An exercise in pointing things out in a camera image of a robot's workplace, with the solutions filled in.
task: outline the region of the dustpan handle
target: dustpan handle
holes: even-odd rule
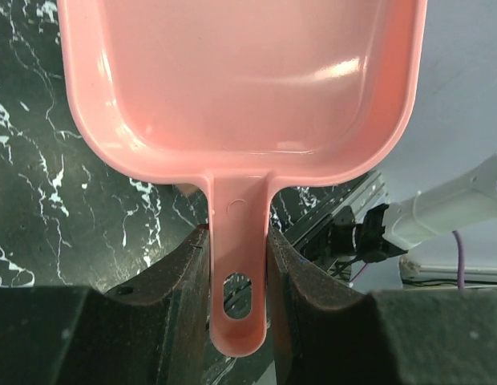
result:
[[[265,259],[269,195],[262,176],[215,178],[209,191],[211,340],[224,355],[252,354],[266,337]],[[242,319],[224,311],[224,282],[234,273],[252,283],[252,308]]]

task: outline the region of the black marble surface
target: black marble surface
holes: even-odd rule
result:
[[[286,230],[332,188],[289,188],[272,207]],[[123,176],[71,118],[55,2],[0,0],[0,286],[104,291],[207,221],[205,197]]]

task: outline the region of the pink plastic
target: pink plastic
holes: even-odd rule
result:
[[[265,340],[273,195],[350,180],[396,144],[414,103],[426,0],[59,0],[67,93],[91,148],[208,198],[217,348]],[[225,278],[253,283],[229,318]]]

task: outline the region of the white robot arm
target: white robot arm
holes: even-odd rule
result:
[[[497,154],[480,166],[407,201],[380,205],[354,226],[358,260],[383,261],[420,243],[497,218]]]
[[[456,179],[391,204],[383,217],[382,236],[409,250],[432,237],[493,218],[497,218],[497,155]]]

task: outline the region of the wire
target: wire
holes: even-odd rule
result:
[[[350,279],[350,281],[348,282],[350,287],[352,287],[352,285],[354,284],[354,281],[356,279],[358,279],[358,277],[364,272],[364,270],[366,270],[367,267],[368,267],[368,264],[365,263],[364,266],[354,275],[354,277],[352,279]]]
[[[455,282],[446,282],[446,283],[439,283],[436,285],[411,285],[407,284],[408,286],[413,286],[414,288],[419,288],[419,289],[428,289],[428,288],[435,288],[437,289],[455,289],[459,290],[459,287]],[[480,289],[497,289],[497,284],[495,283],[490,283],[486,285],[472,285],[469,282],[466,282],[466,287],[464,288],[465,290],[473,289],[473,290],[480,290]]]
[[[331,277],[335,278],[337,277],[338,275],[341,275],[341,273],[347,269],[349,266],[353,265],[355,262],[359,261],[357,258],[354,258],[350,261],[347,261],[345,263],[343,263],[342,265],[340,265],[339,267],[336,265],[336,271],[334,271],[334,274],[331,275]]]
[[[429,286],[442,286],[442,285],[454,285],[457,286],[456,279],[425,279],[421,281],[415,281],[410,279],[402,279],[402,283],[408,286],[417,287],[429,287]],[[494,281],[473,281],[466,280],[465,285],[492,285],[497,286],[497,282]]]
[[[457,287],[459,289],[464,289],[464,265],[466,263],[465,253],[464,253],[464,244],[463,238],[460,236],[460,233],[455,230],[452,231],[454,234],[455,240],[457,241],[457,253],[458,253],[458,264],[457,264]]]

